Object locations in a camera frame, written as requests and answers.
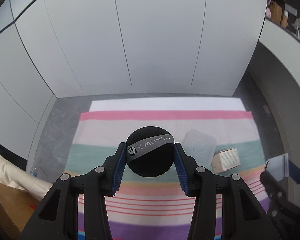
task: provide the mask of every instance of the silver screw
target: silver screw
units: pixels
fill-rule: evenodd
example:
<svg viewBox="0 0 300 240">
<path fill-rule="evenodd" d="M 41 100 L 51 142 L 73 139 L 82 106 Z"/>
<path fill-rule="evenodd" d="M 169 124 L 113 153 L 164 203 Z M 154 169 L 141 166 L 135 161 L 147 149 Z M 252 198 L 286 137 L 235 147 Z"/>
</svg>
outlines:
<svg viewBox="0 0 300 240">
<path fill-rule="evenodd" d="M 276 215 L 277 215 L 277 210 L 273 210 L 272 212 L 271 212 L 271 215 L 272 215 L 272 217 L 275 217 Z"/>
<path fill-rule="evenodd" d="M 104 170 L 105 170 L 105 168 L 103 166 L 96 167 L 96 172 L 98 172 L 98 173 L 103 172 Z"/>
<path fill-rule="evenodd" d="M 234 180 L 239 180 L 240 176 L 238 174 L 232 174 L 231 178 L 234 179 Z"/>
<path fill-rule="evenodd" d="M 196 168 L 196 170 L 197 170 L 197 172 L 200 172 L 200 173 L 206 171 L 206 169 L 205 169 L 204 167 L 202 167 L 202 166 L 198 166 L 198 167 Z"/>
<path fill-rule="evenodd" d="M 67 180 L 67 179 L 69 179 L 69 175 L 68 175 L 68 174 L 62 174 L 62 175 L 60 176 L 60 179 L 61 179 L 61 180 Z"/>
</svg>

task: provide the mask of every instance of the cluttered shelf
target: cluttered shelf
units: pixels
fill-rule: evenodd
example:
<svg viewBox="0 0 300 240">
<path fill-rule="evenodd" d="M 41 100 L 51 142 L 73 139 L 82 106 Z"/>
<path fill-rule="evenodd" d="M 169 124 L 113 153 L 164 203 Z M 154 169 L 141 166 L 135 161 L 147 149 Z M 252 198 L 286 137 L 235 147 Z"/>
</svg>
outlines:
<svg viewBox="0 0 300 240">
<path fill-rule="evenodd" d="M 295 0 L 268 0 L 266 17 L 300 43 L 300 8 Z"/>
</svg>

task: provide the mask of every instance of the black round object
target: black round object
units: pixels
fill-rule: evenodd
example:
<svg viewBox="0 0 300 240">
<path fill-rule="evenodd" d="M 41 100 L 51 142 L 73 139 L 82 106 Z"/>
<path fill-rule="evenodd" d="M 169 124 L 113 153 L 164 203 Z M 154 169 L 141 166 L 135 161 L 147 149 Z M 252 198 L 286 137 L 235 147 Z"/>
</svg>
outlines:
<svg viewBox="0 0 300 240">
<path fill-rule="evenodd" d="M 127 146 L 140 140 L 170 134 L 165 129 L 156 126 L 146 126 L 135 130 L 127 139 Z M 174 147 L 172 143 L 161 145 L 128 163 L 129 168 L 142 177 L 157 177 L 164 174 L 173 164 Z"/>
</svg>

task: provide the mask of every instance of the cream fabric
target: cream fabric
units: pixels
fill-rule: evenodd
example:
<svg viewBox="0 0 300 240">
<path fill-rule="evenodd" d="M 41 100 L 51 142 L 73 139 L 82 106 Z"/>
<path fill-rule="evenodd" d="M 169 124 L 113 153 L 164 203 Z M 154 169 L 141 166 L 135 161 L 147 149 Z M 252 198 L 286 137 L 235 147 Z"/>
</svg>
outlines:
<svg viewBox="0 0 300 240">
<path fill-rule="evenodd" d="M 17 189 L 27 190 L 32 196 L 40 201 L 52 186 L 51 183 L 26 173 L 4 159 L 1 155 L 0 183 Z"/>
</svg>

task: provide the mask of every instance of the purple stripe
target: purple stripe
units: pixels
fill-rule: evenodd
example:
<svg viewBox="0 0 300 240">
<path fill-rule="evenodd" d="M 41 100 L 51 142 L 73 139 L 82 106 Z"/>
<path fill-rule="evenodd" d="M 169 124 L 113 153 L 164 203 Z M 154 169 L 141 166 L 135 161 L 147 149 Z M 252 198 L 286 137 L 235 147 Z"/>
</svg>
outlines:
<svg viewBox="0 0 300 240">
<path fill-rule="evenodd" d="M 269 199 L 260 201 L 262 208 L 267 211 L 269 208 Z M 190 225 L 177 226 L 141 226 L 132 224 L 123 224 L 109 221 L 110 230 L 113 238 L 126 239 L 171 239 L 184 240 L 187 239 Z M 84 231 L 83 214 L 78 213 L 78 229 Z M 216 235 L 222 232 L 222 218 L 216 219 Z"/>
</svg>

